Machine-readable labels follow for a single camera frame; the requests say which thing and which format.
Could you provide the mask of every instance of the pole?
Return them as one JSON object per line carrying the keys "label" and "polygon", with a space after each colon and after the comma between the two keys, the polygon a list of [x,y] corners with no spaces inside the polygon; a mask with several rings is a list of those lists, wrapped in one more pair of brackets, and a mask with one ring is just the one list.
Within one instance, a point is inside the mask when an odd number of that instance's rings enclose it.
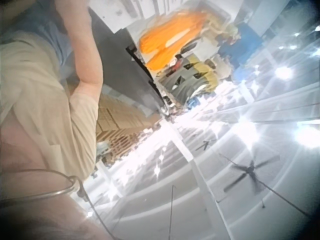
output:
{"label": "pole", "polygon": [[175,187],[175,185],[172,185],[172,190],[171,190],[171,209],[170,209],[170,224],[169,224],[169,237],[168,237],[168,240],[171,239],[172,211],[173,211],[173,206],[174,206],[174,187]]}
{"label": "pole", "polygon": [[285,197],[281,196],[279,193],[277,193],[275,190],[273,190],[271,187],[269,187],[267,184],[265,184],[264,182],[258,180],[259,183],[261,183],[263,186],[265,186],[267,189],[269,189],[271,192],[273,192],[275,195],[277,195],[279,198],[281,198],[282,200],[284,200],[287,204],[291,205],[292,207],[294,207],[296,210],[298,210],[300,213],[302,213],[303,215],[305,215],[307,218],[311,218],[310,214],[306,213],[305,211],[303,211],[301,208],[299,208],[298,206],[296,206],[295,204],[293,204],[292,202],[290,202],[288,199],[286,199]]}
{"label": "pole", "polygon": [[[254,124],[290,124],[290,123],[299,123],[299,122],[307,122],[313,120],[319,120],[320,117],[307,117],[307,118],[296,118],[296,119],[287,119],[287,120],[270,120],[270,121],[252,121]],[[239,121],[222,121],[226,124],[238,124]]]}

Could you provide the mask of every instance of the khaki shirt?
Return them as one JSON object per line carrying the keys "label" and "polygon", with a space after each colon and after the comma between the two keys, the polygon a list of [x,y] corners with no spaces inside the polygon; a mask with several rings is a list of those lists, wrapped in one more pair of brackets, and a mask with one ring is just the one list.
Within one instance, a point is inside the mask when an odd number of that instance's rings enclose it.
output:
{"label": "khaki shirt", "polygon": [[67,97],[56,53],[42,38],[19,32],[0,50],[0,123],[14,113],[48,169],[85,180],[96,162],[98,103],[81,93]]}

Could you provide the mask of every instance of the person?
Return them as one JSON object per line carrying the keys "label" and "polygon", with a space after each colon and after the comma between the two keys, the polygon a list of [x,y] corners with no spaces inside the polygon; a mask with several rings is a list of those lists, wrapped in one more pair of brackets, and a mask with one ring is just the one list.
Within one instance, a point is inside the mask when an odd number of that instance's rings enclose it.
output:
{"label": "person", "polygon": [[[70,184],[17,171],[85,180],[94,170],[103,67],[91,24],[87,0],[38,0],[1,36],[1,201]],[[68,97],[61,68],[72,50],[80,82]],[[0,227],[3,239],[111,239],[67,194],[1,205]]]}

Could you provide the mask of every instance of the fan blade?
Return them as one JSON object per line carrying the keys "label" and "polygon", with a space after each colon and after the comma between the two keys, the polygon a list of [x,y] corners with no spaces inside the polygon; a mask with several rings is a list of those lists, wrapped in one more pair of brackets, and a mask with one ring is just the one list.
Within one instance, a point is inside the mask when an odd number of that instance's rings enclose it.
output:
{"label": "fan blade", "polygon": [[255,169],[259,169],[259,168],[261,168],[261,167],[263,167],[265,165],[268,165],[270,163],[276,162],[278,160],[280,160],[279,156],[274,156],[274,157],[272,157],[272,158],[270,158],[270,159],[268,159],[266,161],[263,161],[263,162],[259,163],[258,165],[256,165]]}
{"label": "fan blade", "polygon": [[208,145],[209,145],[209,142],[207,141],[207,142],[205,143],[205,145],[204,145],[203,151],[207,150]]}
{"label": "fan blade", "polygon": [[244,172],[246,172],[247,171],[247,169],[248,169],[248,167],[246,167],[246,166],[243,166],[243,165],[232,165],[231,166],[233,169],[237,169],[237,170],[240,170],[240,171],[244,171]]}
{"label": "fan blade", "polygon": [[251,173],[249,173],[249,176],[252,180],[254,194],[260,193],[262,188],[261,188],[260,183],[258,182],[257,175],[254,172],[251,172]]}
{"label": "fan blade", "polygon": [[198,147],[198,148],[196,149],[196,151],[198,151],[199,149],[202,149],[204,145],[206,145],[206,144],[202,144],[200,147]]}
{"label": "fan blade", "polygon": [[227,158],[225,155],[221,154],[220,152],[219,152],[219,155],[220,155],[221,157],[227,159],[229,162],[233,163],[234,165],[236,165],[236,166],[238,165],[238,164],[236,164],[234,161],[232,161],[230,158]]}
{"label": "fan blade", "polygon": [[234,182],[230,183],[228,186],[226,186],[223,191],[227,192],[229,191],[231,188],[233,188],[237,183],[239,183],[242,179],[244,179],[247,176],[246,173],[243,173],[240,177],[238,177]]}

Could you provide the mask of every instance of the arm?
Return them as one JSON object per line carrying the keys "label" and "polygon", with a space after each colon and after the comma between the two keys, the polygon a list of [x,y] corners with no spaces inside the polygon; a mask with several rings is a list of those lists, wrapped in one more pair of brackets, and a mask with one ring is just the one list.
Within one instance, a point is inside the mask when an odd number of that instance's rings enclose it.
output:
{"label": "arm", "polygon": [[85,94],[99,102],[103,85],[103,67],[94,40],[87,0],[55,0],[75,56],[75,69],[80,79],[74,93]]}

